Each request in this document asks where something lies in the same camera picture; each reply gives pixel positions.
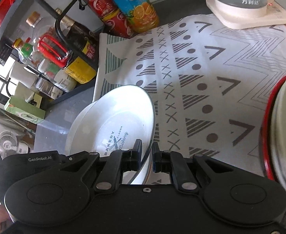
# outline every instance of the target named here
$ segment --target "metal shelf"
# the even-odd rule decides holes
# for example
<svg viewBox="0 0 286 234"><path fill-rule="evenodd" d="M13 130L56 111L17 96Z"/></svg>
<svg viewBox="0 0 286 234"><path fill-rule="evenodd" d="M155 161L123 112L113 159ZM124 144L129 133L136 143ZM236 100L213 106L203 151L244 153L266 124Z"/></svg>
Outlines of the metal shelf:
<svg viewBox="0 0 286 234"><path fill-rule="evenodd" d="M10 41L5 34L16 29L19 24L20 15L27 11L30 3L32 2L33 0L15 0L15 2L11 5L0 25L0 48L3 45L10 47Z"/></svg>
<svg viewBox="0 0 286 234"><path fill-rule="evenodd" d="M72 0L69 5L63 10L63 13L61 15L57 14L56 11L45 1L45 0L15 0L15 2L10 7L8 13L6 14L1 26L0 26L0 44L3 45L6 40L6 34L9 31L14 31L14 28L16 28L19 24L19 16L18 11L20 13L25 13L27 8L30 6L30 2L37 2L42 8L44 8L51 16L53 16L56 19L55 22L55 29L58 37L64 42L67 48L73 50L74 53L76 53L78 56L80 56L87 64L89 64L92 68L95 70L98 69L98 64L95 62L92 62L82 51L80 51L76 46L74 46L72 43L70 43L66 37L63 35L60 27L61 19L66 15L66 13L70 10L70 8L78 1L78 0ZM46 106L46 108L51 107L52 105L55 105L79 92L82 92L90 87L94 87L95 79L91 80L88 83L79 85L74 90L64 93L60 98L49 102Z"/></svg>

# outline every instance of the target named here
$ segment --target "small fan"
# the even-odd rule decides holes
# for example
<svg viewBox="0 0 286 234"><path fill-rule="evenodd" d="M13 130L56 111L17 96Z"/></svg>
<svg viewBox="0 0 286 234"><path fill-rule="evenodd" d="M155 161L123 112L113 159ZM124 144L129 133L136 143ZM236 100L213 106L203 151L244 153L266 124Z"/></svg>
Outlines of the small fan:
<svg viewBox="0 0 286 234"><path fill-rule="evenodd" d="M14 150L18 154L30 152L28 144L23 141L18 143L16 136L9 130L0 133L0 149L7 153L10 150Z"/></svg>
<svg viewBox="0 0 286 234"><path fill-rule="evenodd" d="M3 151L8 150L17 150L17 138L16 136L9 130L3 131L0 133L0 149Z"/></svg>

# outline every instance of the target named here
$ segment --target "spice rack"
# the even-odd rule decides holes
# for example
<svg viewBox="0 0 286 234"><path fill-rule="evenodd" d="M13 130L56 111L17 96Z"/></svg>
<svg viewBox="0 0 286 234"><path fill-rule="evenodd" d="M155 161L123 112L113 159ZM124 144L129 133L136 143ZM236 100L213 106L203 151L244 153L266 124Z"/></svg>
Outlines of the spice rack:
<svg viewBox="0 0 286 234"><path fill-rule="evenodd" d="M11 5L7 15L5 16L1 27L0 27L0 48L3 46L3 42L5 40L5 31L6 28L9 24L11 24L11 22L14 20L14 17L16 16L16 11L17 10L21 10L21 5L25 6L25 2L23 2L24 0L15 0L15 2ZM74 46L72 43L68 42L66 37L63 35L62 31L61 31L61 20L62 18L66 15L66 13L73 7L73 5L80 0L72 0L68 6L63 9L63 12L61 15L59 15L53 7L51 7L45 0L33 0L36 3L38 3L45 11L47 11L52 17L54 17L56 19L55 22L55 29L56 29L56 33L57 36L62 40L62 42L64 43L64 45L68 48L71 49L76 55L78 55L81 59L83 59L89 66L91 66L93 69L95 69L97 71L98 69L98 64L92 62L83 52L81 52L78 48L76 48L76 46ZM82 84L77 86L74 90L68 92L68 93L64 93L61 97L57 98L56 100L53 100L51 102L46 102L46 104L44 105L45 108L47 109L75 94L78 94L79 92L82 92L92 86L95 85L95 78L93 80L91 80L88 83Z"/></svg>

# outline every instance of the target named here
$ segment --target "green box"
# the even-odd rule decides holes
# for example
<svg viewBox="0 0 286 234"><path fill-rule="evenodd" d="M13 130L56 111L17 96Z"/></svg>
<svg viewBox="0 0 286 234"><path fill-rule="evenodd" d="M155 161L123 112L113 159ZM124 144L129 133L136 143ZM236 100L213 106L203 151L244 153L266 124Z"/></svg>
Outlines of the green box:
<svg viewBox="0 0 286 234"><path fill-rule="evenodd" d="M24 99L11 96L5 104L5 110L24 120L37 124L44 120L45 111L25 102Z"/></svg>

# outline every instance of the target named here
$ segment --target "red can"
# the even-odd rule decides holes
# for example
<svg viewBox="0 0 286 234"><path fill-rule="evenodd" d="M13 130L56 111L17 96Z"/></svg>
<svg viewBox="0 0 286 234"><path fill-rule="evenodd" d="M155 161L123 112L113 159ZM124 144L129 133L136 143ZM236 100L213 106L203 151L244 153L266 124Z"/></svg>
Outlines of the red can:
<svg viewBox="0 0 286 234"><path fill-rule="evenodd" d="M117 9L113 0L88 0L89 6L100 17L103 18Z"/></svg>
<svg viewBox="0 0 286 234"><path fill-rule="evenodd" d="M127 18L120 9L108 14L106 17L102 18L102 21L109 27L111 33L116 36L128 39L133 35L133 31L128 25Z"/></svg>

